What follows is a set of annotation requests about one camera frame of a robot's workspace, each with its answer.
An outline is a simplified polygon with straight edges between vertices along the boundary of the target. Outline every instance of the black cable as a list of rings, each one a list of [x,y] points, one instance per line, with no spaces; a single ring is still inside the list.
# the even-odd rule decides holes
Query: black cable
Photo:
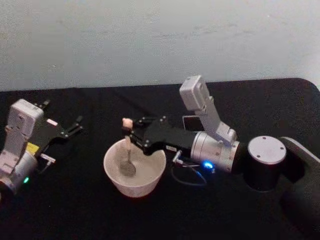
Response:
[[[192,166],[183,163],[183,166],[186,166],[187,168],[189,168],[190,170],[192,170],[194,173],[196,173],[202,180],[203,183],[194,183],[194,182],[187,182],[187,181],[182,181],[180,180],[174,173],[174,166],[171,168],[171,175],[173,177],[174,180],[176,180],[178,183],[183,184],[183,185],[187,185],[187,186],[192,186],[192,187],[205,187],[207,185],[207,180],[204,178],[204,176],[202,176],[202,174],[195,170]]]

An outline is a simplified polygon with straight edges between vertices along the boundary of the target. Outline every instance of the yellow label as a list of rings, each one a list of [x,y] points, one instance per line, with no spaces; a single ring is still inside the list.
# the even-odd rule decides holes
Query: yellow label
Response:
[[[26,146],[26,150],[31,153],[32,155],[35,155],[38,151],[39,147],[37,145],[32,144],[31,142],[28,142]]]

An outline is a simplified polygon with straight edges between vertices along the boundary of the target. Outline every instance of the black table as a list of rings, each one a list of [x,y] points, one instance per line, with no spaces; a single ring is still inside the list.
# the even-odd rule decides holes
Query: black table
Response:
[[[320,93],[303,79],[208,83],[221,119],[241,142],[259,135],[296,139],[320,156]],[[279,205],[291,183],[259,193],[241,175],[217,171],[205,188],[175,182],[168,169],[149,196],[130,199],[107,178],[103,158],[122,138],[122,117],[166,115],[183,127],[180,85],[70,88],[0,93],[0,126],[19,98],[51,99],[46,117],[70,125],[83,115],[85,132],[47,154],[56,164],[30,177],[0,213],[1,239],[303,239]],[[5,132],[1,130],[3,145]]]

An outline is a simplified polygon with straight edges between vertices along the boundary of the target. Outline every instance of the white wall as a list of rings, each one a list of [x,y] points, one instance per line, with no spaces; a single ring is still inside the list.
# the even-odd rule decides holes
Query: white wall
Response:
[[[0,0],[0,89],[301,77],[317,0]]]

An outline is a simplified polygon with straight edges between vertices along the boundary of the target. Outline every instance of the white bowl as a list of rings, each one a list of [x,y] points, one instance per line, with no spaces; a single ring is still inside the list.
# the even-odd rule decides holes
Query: white bowl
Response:
[[[122,139],[113,144],[106,152],[103,167],[107,176],[116,188],[131,198],[140,198],[151,193],[166,168],[165,152],[160,150],[151,156],[146,156],[134,144],[131,144],[130,160],[136,168],[135,176],[124,176],[119,171],[121,161],[128,157],[126,140]]]

